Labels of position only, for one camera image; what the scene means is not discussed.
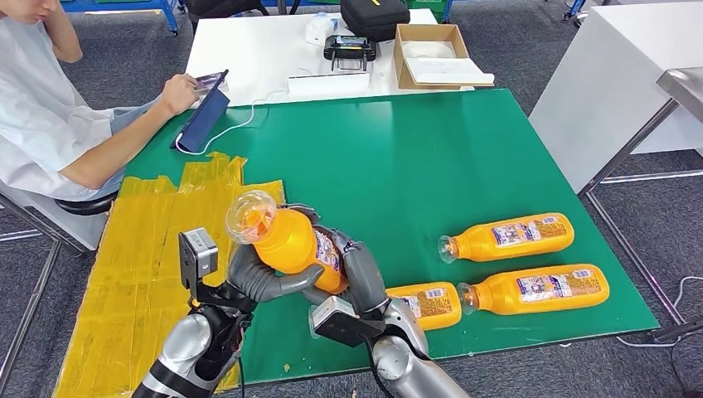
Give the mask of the person's right hand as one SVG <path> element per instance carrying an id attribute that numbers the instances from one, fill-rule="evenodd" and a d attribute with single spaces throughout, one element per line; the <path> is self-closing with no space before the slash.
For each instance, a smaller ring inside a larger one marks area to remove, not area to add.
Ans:
<path id="1" fill-rule="evenodd" d="M 199 98 L 196 79 L 188 74 L 178 74 L 165 83 L 158 104 L 168 116 L 173 117 L 195 104 Z"/>

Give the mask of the robot left hand grey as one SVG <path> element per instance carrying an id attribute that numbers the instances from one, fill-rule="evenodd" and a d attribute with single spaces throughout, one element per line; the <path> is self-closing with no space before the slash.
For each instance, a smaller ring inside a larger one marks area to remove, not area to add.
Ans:
<path id="1" fill-rule="evenodd" d="M 302 292 L 313 304 L 319 305 L 330 294 L 314 286 L 323 267 L 311 264 L 305 270 L 277 275 L 257 254 L 252 245 L 238 245 L 230 259 L 227 281 L 255 302 L 268 302 L 285 295 Z"/>

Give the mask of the robot right hand grey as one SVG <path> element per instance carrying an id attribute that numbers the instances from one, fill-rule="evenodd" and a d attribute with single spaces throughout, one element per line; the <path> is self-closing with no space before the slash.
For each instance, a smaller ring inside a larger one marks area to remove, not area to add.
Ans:
<path id="1" fill-rule="evenodd" d="M 385 312 L 390 298 L 376 260 L 366 244 L 353 240 L 336 228 L 315 226 L 327 236 L 340 255 L 341 270 L 347 287 L 336 297 L 350 303 L 359 315 L 375 317 Z"/>

